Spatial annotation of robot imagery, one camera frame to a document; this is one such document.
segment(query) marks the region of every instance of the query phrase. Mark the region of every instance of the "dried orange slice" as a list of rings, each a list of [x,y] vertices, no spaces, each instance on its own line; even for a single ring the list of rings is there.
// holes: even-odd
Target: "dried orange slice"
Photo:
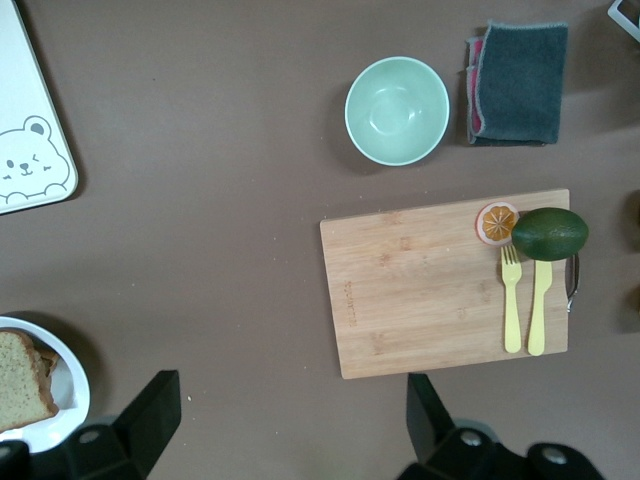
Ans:
[[[499,247],[511,241],[511,230],[519,218],[518,210],[510,203],[490,203],[478,214],[476,232],[484,243]]]

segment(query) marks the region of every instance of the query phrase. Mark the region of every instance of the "bamboo cutting board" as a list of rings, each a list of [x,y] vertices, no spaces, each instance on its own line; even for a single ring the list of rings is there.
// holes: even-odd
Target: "bamboo cutting board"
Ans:
[[[533,261],[517,286],[523,348],[504,350],[500,251],[475,233],[494,201],[520,212],[569,208],[569,191],[420,207],[320,224],[340,367],[344,378],[453,367],[528,356]],[[564,260],[545,295],[545,354],[567,350]]]

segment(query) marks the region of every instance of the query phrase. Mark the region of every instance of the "mint green bowl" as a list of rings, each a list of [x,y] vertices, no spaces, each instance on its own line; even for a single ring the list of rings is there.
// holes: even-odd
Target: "mint green bowl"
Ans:
[[[449,122],[449,97],[438,74],[408,57],[391,57],[355,79],[345,105],[353,144],[382,165],[408,165],[424,158]]]

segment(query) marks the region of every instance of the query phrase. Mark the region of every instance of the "sliced bread loaf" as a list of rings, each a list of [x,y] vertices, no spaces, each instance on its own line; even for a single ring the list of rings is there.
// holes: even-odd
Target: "sliced bread loaf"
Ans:
[[[58,413],[46,373],[27,334],[0,330],[0,432]]]

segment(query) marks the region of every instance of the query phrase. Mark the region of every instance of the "folded cloth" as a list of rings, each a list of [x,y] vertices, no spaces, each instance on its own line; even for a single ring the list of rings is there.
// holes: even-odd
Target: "folded cloth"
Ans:
[[[558,141],[567,37],[566,23],[489,22],[483,37],[467,41],[469,143]]]

